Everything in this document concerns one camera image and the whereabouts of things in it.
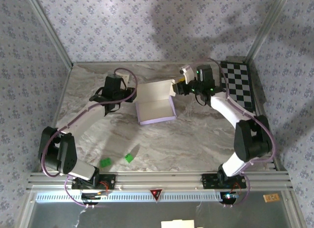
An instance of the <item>marble table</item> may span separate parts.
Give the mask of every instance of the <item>marble table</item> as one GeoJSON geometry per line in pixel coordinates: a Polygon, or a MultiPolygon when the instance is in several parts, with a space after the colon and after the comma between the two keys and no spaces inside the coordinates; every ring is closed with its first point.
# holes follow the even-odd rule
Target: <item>marble table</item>
{"type": "MultiPolygon", "coordinates": [[[[180,77],[182,64],[87,63],[75,65],[69,78],[57,126],[73,117],[95,91],[103,86],[106,74],[125,67],[135,72],[139,83],[180,77]]],[[[213,66],[216,83],[218,69],[213,66]]],[[[110,157],[112,165],[101,171],[217,171],[234,152],[234,129],[216,110],[200,106],[193,95],[173,98],[177,118],[173,121],[140,126],[135,104],[122,103],[76,139],[78,157],[99,167],[110,157]],[[124,156],[131,153],[128,163],[124,156]]],[[[268,170],[266,164],[250,170],[268,170]]]]}

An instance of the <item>checkerboard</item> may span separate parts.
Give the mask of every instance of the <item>checkerboard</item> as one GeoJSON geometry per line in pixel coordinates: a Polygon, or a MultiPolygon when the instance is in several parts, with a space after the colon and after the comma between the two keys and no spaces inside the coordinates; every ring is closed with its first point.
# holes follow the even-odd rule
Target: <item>checkerboard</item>
{"type": "MultiPolygon", "coordinates": [[[[230,97],[246,110],[255,111],[254,95],[249,67],[243,63],[220,63],[228,84],[230,97]]],[[[224,78],[221,76],[221,85],[226,88],[224,78]]]]}

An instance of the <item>cardboard box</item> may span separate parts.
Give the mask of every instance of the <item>cardboard box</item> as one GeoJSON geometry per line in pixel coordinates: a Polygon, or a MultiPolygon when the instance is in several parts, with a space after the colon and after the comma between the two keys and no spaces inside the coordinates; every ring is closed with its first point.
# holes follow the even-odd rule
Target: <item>cardboard box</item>
{"type": "Polygon", "coordinates": [[[173,80],[139,84],[135,99],[137,118],[140,125],[174,120],[177,117],[172,97],[173,80]]]}

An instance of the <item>patterned wallpaper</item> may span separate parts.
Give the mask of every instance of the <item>patterned wallpaper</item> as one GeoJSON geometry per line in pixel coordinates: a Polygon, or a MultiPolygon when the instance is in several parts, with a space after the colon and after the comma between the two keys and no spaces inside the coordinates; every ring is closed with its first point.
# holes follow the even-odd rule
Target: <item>patterned wallpaper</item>
{"type": "Polygon", "coordinates": [[[314,228],[314,0],[289,0],[254,60],[264,108],[314,228]]]}
{"type": "Polygon", "coordinates": [[[40,0],[72,62],[246,56],[273,0],[40,0]]]}
{"type": "Polygon", "coordinates": [[[0,0],[0,227],[13,227],[67,70],[26,0],[0,0]]]}

